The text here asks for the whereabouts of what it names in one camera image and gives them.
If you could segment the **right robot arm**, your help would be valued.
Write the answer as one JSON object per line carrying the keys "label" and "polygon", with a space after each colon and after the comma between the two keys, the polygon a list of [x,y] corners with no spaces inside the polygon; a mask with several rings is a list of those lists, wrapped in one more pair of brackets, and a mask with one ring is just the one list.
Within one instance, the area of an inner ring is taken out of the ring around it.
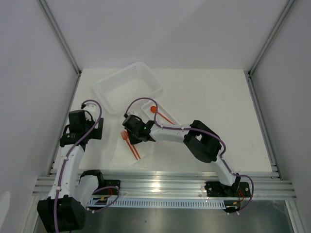
{"label": "right robot arm", "polygon": [[170,141],[184,144],[192,155],[203,163],[210,164],[219,181],[219,194],[233,196],[239,191],[241,178],[223,159],[226,146],[220,137],[198,120],[190,125],[160,125],[155,120],[146,123],[133,114],[125,114],[123,127],[129,134],[130,143],[135,145],[147,141]]}

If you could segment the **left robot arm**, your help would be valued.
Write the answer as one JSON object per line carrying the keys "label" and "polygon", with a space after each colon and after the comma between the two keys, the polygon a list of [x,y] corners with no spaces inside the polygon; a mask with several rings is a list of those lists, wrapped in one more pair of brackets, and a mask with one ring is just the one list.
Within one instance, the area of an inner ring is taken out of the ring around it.
{"label": "left robot arm", "polygon": [[77,180],[79,165],[89,140],[102,138],[104,119],[94,119],[86,110],[69,113],[69,124],[60,138],[61,158],[52,189],[38,202],[39,217],[49,233],[81,230],[86,222],[86,205],[94,194],[105,190],[99,170],[85,171]]}

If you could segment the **orange plastic fork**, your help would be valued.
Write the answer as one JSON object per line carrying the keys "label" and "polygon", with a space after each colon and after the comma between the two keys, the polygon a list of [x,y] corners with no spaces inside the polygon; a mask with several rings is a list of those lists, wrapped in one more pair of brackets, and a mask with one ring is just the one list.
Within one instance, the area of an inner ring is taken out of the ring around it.
{"label": "orange plastic fork", "polygon": [[130,151],[132,152],[132,154],[134,155],[135,159],[138,160],[138,157],[137,157],[134,149],[132,148],[125,131],[121,132],[121,137],[127,143],[128,147],[129,147]]}

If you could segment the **orange plastic spoon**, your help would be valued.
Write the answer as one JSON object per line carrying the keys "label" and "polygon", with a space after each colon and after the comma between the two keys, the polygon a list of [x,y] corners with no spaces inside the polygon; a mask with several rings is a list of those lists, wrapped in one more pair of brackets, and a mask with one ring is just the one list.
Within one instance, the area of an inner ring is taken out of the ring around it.
{"label": "orange plastic spoon", "polygon": [[162,115],[158,110],[156,106],[151,106],[150,107],[150,111],[154,114],[158,114],[160,115],[164,120],[166,120],[168,123],[174,125],[174,123],[172,121],[170,121],[167,117],[165,117],[164,115]]}

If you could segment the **white paper napkin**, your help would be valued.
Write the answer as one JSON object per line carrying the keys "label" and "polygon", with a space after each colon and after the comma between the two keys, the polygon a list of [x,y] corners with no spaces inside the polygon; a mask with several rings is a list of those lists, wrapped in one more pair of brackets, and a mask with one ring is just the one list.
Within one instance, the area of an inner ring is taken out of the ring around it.
{"label": "white paper napkin", "polygon": [[126,130],[121,131],[111,163],[124,168],[150,168],[153,160],[154,145],[142,142],[132,145]]}

